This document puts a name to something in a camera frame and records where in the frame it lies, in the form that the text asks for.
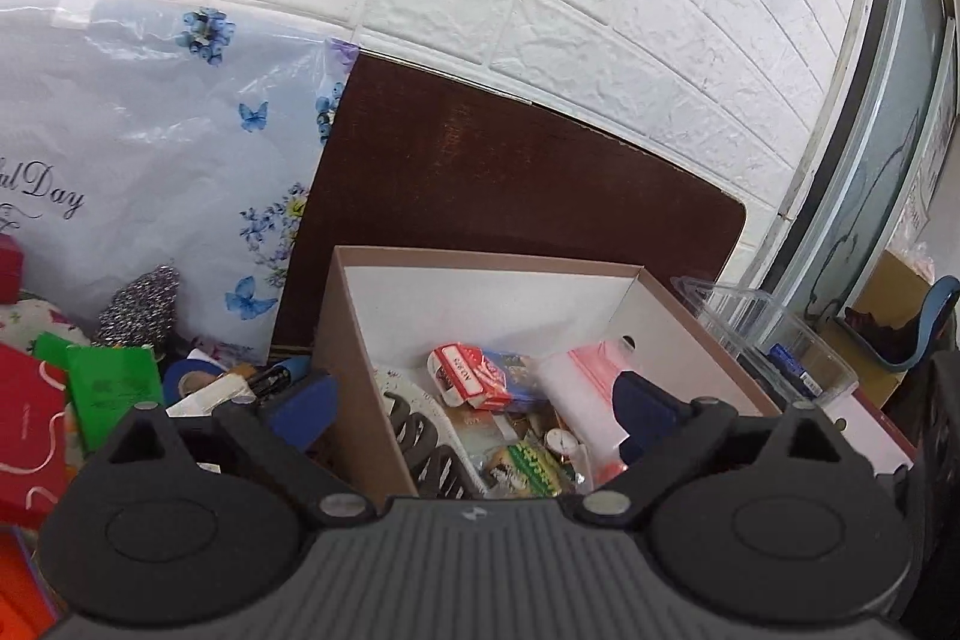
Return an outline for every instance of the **white round object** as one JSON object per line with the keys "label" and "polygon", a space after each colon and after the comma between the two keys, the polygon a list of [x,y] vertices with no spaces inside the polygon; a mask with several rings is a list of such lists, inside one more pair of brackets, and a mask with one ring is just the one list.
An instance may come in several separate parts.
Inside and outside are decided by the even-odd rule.
{"label": "white round object", "polygon": [[544,444],[557,456],[570,458],[580,447],[580,441],[566,429],[550,429],[544,436]]}

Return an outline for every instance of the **transparent plastic box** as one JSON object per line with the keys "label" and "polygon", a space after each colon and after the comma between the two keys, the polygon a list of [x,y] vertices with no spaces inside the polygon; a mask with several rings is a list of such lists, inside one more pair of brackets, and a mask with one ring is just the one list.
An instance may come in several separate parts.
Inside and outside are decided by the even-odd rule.
{"label": "transparent plastic box", "polygon": [[781,410],[803,399],[824,407],[856,389],[851,365],[769,293],[693,277],[672,282],[701,325]]}

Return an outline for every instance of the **red box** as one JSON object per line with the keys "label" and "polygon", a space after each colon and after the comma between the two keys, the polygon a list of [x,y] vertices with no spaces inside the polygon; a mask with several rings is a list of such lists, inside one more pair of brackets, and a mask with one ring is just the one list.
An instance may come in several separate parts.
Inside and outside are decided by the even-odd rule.
{"label": "red box", "polygon": [[23,251],[16,239],[0,234],[0,304],[16,304],[23,277]]}
{"label": "red box", "polygon": [[40,528],[66,490],[65,380],[0,344],[0,524]]}

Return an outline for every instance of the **brown board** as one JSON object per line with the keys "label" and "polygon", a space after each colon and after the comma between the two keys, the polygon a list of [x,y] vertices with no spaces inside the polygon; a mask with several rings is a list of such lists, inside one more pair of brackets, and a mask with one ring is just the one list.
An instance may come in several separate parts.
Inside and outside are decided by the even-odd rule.
{"label": "brown board", "polygon": [[715,279],[746,211],[554,111],[368,54],[347,83],[296,237],[274,343],[313,341],[334,245],[435,247]]}

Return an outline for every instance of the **screw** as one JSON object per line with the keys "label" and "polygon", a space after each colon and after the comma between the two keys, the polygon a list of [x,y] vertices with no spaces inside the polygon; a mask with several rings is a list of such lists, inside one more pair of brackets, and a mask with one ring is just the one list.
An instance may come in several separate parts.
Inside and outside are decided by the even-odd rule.
{"label": "screw", "polygon": [[623,515],[630,509],[630,497],[619,491],[594,491],[584,497],[584,507],[594,515]]}
{"label": "screw", "polygon": [[366,509],[366,500],[357,494],[330,494],[320,500],[320,511],[334,518],[354,518]]}

